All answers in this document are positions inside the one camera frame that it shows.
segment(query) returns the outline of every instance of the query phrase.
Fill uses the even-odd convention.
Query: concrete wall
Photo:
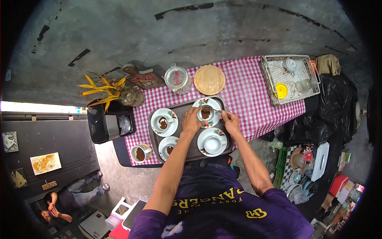
[[[335,54],[366,106],[368,63],[336,0],[45,0],[14,49],[3,100],[85,106],[76,85],[87,82],[86,70],[131,60],[166,70],[175,61],[191,67],[277,53]]]

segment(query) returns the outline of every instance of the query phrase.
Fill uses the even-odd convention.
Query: brown tray
[[[220,108],[222,110],[227,110],[227,111],[229,110],[228,107],[225,105],[224,100],[222,98],[220,98],[218,96],[213,96],[213,97],[209,97],[209,98],[216,100],[219,103]],[[188,109],[192,107],[192,105],[194,104],[195,101],[196,100],[188,101],[188,102],[184,102],[181,104],[177,104],[177,105],[168,107],[169,109],[171,109],[172,111],[175,112],[175,114],[178,117],[178,122],[179,122],[178,128],[176,129],[175,133],[172,136],[179,138],[180,133],[182,132],[182,120],[183,120],[183,117],[185,115],[185,112],[188,111]],[[154,153],[157,155],[159,161],[164,163],[164,160],[160,157],[159,152],[158,152],[159,143],[164,139],[164,137],[160,137],[157,134],[155,134],[151,128],[151,116],[155,111],[151,112],[151,114],[149,116],[150,140],[151,140],[151,144],[152,144]],[[222,154],[229,153],[233,148],[233,140],[232,140],[230,134],[225,129],[224,123],[220,120],[219,123],[217,123],[217,125],[215,125],[214,127],[221,129],[225,133],[225,135],[227,136],[227,146],[226,146],[226,148]],[[199,137],[199,134],[203,130],[204,130],[204,128],[201,128],[198,132],[196,132],[194,138],[192,139],[190,147],[189,147],[187,155],[186,155],[186,162],[195,161],[198,159],[209,158],[208,156],[205,156],[204,154],[202,154],[199,151],[199,149],[197,148],[197,138]]]

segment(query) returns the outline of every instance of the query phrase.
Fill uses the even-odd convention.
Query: red gingham tablecloth
[[[261,56],[255,56],[212,64],[220,68],[226,78],[224,89],[218,96],[225,101],[232,113],[239,116],[240,130],[247,141],[254,140],[305,113],[304,100],[282,106],[271,105],[265,79],[259,65],[260,59]],[[147,122],[152,111],[206,97],[194,85],[194,74],[199,68],[194,67],[187,70],[193,83],[192,89],[187,94],[175,94],[167,86],[144,91],[145,102],[142,106],[134,108],[137,130],[134,134],[125,137],[128,152],[133,146],[140,143],[146,143],[151,148],[153,147],[149,136],[151,129],[148,128]],[[132,166],[138,165],[134,160],[130,159],[130,161]],[[160,163],[153,152],[152,156],[142,164]]]

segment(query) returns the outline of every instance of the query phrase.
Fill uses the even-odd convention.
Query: yellow lid
[[[288,88],[285,84],[283,83],[277,83],[276,84],[276,90],[277,90],[277,94],[278,94],[278,98],[279,99],[283,99],[286,97],[286,95],[288,94]]]

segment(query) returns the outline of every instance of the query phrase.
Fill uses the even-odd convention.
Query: spoon
[[[210,109],[210,111],[213,110],[213,111],[215,111],[215,112],[222,113],[222,110],[219,111],[219,110],[217,110],[217,109],[212,108],[211,106],[204,106],[204,108],[208,108],[208,109]],[[226,114],[227,114],[227,116],[228,116],[228,119],[231,120],[231,115],[228,114],[227,112],[226,112]]]

